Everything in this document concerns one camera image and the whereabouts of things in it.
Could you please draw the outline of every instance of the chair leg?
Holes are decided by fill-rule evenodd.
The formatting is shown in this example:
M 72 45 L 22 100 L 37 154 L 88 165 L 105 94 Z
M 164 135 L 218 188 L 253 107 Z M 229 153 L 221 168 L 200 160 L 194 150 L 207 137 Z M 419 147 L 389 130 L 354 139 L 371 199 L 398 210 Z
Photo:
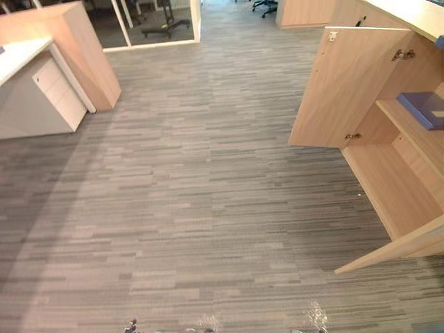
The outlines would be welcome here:
M 265 15 L 270 14 L 271 12 L 277 12 L 278 11 L 278 7 L 276 8 L 270 8 L 268 9 L 264 14 L 262 14 L 262 18 L 265 18 Z

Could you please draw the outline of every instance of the blue book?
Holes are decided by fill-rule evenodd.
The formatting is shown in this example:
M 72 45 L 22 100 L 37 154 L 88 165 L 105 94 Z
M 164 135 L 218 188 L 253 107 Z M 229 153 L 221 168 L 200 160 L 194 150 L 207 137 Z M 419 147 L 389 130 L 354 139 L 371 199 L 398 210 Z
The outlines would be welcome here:
M 444 100 L 434 92 L 404 92 L 398 101 L 427 130 L 444 130 Z

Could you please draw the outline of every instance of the drawer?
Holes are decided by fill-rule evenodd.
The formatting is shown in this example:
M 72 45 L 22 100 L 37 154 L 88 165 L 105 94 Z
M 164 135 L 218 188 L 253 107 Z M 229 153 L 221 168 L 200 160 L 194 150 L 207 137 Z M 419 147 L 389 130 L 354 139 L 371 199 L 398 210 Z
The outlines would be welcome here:
M 60 98 L 55 108 L 73 131 L 80 125 L 86 113 L 86 107 L 71 87 Z
M 61 77 L 62 72 L 59 70 L 56 62 L 52 59 L 48 59 L 46 64 L 43 65 L 40 70 L 33 75 L 35 84 L 46 93 L 46 91 L 56 83 Z
M 45 95 L 52 105 L 57 105 L 58 101 L 67 93 L 70 87 L 67 79 L 60 75 L 58 80 L 46 91 Z

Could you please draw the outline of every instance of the white desk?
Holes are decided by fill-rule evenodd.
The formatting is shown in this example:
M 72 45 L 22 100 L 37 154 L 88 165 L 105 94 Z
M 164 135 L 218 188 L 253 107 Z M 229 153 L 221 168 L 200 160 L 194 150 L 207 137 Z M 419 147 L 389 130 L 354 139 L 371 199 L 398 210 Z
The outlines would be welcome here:
M 96 111 L 52 37 L 3 47 L 0 138 L 74 132 Z
M 58 47 L 54 44 L 52 37 L 41 38 L 38 40 L 27 40 L 25 42 L 3 45 L 5 51 L 0 54 L 0 86 L 4 84 L 11 76 L 16 74 L 33 58 L 44 50 L 48 50 L 54 57 L 55 62 L 67 77 L 78 96 L 85 104 L 88 111 L 94 113 L 96 108 L 86 95 L 80 83 L 72 73 Z
M 426 0 L 364 0 L 435 43 L 444 35 L 444 7 Z

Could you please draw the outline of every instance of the white drawer unit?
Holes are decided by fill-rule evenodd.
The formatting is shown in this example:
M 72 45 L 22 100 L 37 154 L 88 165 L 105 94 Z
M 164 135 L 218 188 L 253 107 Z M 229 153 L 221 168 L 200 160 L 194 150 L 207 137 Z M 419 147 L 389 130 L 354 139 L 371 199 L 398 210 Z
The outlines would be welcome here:
M 48 52 L 0 87 L 0 139 L 75 132 L 85 113 Z

